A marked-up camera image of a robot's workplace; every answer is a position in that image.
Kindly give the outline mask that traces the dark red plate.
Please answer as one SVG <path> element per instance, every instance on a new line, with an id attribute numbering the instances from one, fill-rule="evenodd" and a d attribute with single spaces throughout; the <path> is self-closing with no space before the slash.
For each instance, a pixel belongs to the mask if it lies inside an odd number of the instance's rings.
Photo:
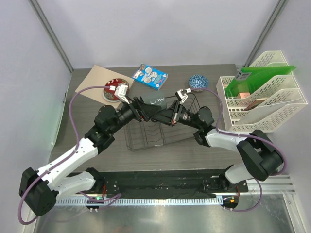
<path id="1" fill-rule="evenodd" d="M 117 88 L 119 85 L 124 84 L 127 87 L 129 87 L 129 82 L 126 81 L 125 79 L 111 79 L 108 81 L 105 86 L 114 86 Z M 110 90 L 110 89 L 104 89 L 103 90 L 103 98 L 109 102 L 119 102 L 120 99 L 115 96 L 115 90 Z"/>

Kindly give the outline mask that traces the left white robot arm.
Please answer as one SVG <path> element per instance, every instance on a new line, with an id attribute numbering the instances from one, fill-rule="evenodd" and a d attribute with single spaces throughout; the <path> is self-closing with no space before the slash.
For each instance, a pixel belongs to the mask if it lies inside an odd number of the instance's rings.
<path id="1" fill-rule="evenodd" d="M 69 174 L 107 149 L 115 140 L 114 134 L 130 121 L 149 121 L 166 107 L 164 97 L 134 97 L 126 100 L 120 110 L 111 105 L 101 107 L 94 119 L 94 126 L 77 140 L 73 148 L 37 170 L 29 167 L 22 173 L 19 206 L 27 204 L 39 217 L 65 197 L 82 191 L 100 193 L 104 178 L 95 168 L 87 168 L 72 177 Z"/>

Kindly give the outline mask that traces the blue red patterned bowl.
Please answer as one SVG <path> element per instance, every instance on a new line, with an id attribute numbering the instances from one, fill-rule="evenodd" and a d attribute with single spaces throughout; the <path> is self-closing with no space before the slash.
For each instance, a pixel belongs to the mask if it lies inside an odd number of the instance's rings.
<path id="1" fill-rule="evenodd" d="M 192 75 L 189 78 L 189 86 L 191 89 L 194 89 L 196 92 L 202 92 L 207 89 L 209 85 L 208 79 L 200 74 Z"/>

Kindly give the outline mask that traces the grey mug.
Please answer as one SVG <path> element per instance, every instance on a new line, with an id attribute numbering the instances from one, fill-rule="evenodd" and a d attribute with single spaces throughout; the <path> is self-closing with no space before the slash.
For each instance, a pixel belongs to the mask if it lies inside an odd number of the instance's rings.
<path id="1" fill-rule="evenodd" d="M 147 94 L 144 94 L 140 99 L 149 105 L 159 106 L 161 110 L 167 108 L 166 97 L 162 91 L 153 91 Z"/>

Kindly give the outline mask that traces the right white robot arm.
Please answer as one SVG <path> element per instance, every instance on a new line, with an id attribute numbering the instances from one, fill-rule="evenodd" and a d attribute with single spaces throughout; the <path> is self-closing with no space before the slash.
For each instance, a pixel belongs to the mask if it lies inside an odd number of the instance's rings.
<path id="1" fill-rule="evenodd" d="M 242 180 L 254 178 L 264 181 L 269 176 L 276 175 L 277 169 L 285 163 L 280 152 L 260 130 L 246 135 L 220 131 L 213 126 L 214 119 L 208 107 L 201 107 L 194 113 L 188 111 L 178 100 L 170 107 L 167 107 L 163 98 L 150 103 L 160 109 L 152 117 L 154 121 L 172 126 L 176 123 L 190 126 L 197 129 L 193 135 L 199 145 L 223 148 L 240 155 L 242 163 L 227 168 L 224 177 L 219 180 L 220 188 L 226 192 L 232 191 Z"/>

